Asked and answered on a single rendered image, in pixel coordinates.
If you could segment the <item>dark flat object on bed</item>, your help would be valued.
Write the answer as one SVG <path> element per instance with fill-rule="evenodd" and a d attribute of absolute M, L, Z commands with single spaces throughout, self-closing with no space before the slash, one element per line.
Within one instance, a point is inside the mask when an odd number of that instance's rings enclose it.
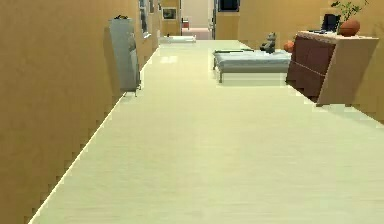
<path fill-rule="evenodd" d="M 254 52 L 253 49 L 222 49 L 222 50 L 214 50 L 213 54 L 220 54 L 220 53 L 232 53 L 232 52 Z"/>

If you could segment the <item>grey blue bed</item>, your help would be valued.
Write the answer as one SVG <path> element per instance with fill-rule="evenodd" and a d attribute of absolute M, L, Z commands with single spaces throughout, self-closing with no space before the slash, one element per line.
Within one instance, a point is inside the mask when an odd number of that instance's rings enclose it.
<path fill-rule="evenodd" d="M 272 54 L 261 50 L 213 54 L 212 69 L 218 69 L 220 83 L 225 73 L 286 73 L 291 56 L 281 49 Z"/>

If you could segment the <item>grey metal cabinet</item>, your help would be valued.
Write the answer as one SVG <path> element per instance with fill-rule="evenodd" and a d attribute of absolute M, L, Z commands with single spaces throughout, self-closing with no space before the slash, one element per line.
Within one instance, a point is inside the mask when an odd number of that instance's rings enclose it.
<path fill-rule="evenodd" d="M 118 72 L 120 90 L 124 93 L 141 88 L 137 48 L 134 35 L 134 23 L 131 18 L 111 19 L 109 30 Z"/>

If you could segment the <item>grey teddy bear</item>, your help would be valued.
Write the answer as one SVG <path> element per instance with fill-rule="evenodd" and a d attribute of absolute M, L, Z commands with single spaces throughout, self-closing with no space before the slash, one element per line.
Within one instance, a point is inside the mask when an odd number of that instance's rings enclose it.
<path fill-rule="evenodd" d="M 271 32 L 267 36 L 267 41 L 260 46 L 261 51 L 265 51 L 269 54 L 275 52 L 276 33 Z"/>

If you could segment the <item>dark window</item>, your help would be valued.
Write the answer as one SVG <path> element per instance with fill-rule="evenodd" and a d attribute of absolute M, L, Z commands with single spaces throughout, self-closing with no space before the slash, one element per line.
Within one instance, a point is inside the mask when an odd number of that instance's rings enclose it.
<path fill-rule="evenodd" d="M 239 0 L 218 0 L 219 12 L 238 12 Z"/>

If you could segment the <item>brown chest of drawers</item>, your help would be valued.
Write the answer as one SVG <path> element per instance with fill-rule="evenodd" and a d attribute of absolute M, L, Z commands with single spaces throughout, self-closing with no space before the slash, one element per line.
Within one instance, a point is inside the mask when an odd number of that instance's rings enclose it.
<path fill-rule="evenodd" d="M 286 83 L 317 106 L 350 107 L 378 43 L 375 37 L 299 31 Z"/>

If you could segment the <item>black laptop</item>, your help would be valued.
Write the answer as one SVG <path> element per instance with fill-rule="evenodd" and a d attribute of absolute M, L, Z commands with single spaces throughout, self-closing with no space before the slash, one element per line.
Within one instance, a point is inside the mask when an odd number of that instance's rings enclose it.
<path fill-rule="evenodd" d="M 336 32 L 340 21 L 340 15 L 325 14 L 323 17 L 322 26 L 319 30 L 314 30 L 314 33 Z"/>

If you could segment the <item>house plant in brown pot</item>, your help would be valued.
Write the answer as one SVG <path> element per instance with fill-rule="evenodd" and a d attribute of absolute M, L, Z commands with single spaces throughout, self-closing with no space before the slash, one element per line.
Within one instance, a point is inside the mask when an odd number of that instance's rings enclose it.
<path fill-rule="evenodd" d="M 357 5 L 352 1 L 342 2 L 341 0 L 334 0 L 331 3 L 332 8 L 340 10 L 340 22 L 338 25 L 337 33 L 344 37 L 355 36 L 360 30 L 360 22 L 353 19 L 358 12 L 369 4 L 368 0 L 361 0 L 362 4 Z"/>

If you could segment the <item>framed wall picture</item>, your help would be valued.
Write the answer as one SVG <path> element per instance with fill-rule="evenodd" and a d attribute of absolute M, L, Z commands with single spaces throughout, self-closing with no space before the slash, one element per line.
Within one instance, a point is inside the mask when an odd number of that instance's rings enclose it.
<path fill-rule="evenodd" d="M 177 18 L 176 8 L 163 8 L 162 15 L 164 20 L 175 20 Z"/>

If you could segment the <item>window with pale frame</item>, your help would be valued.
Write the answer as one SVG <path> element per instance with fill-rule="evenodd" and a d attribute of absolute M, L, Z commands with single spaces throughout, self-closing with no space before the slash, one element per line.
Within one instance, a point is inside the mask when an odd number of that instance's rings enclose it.
<path fill-rule="evenodd" d="M 142 31 L 143 38 L 146 39 L 150 36 L 150 32 L 148 28 L 149 0 L 138 0 L 138 4 L 139 4 L 141 31 Z"/>

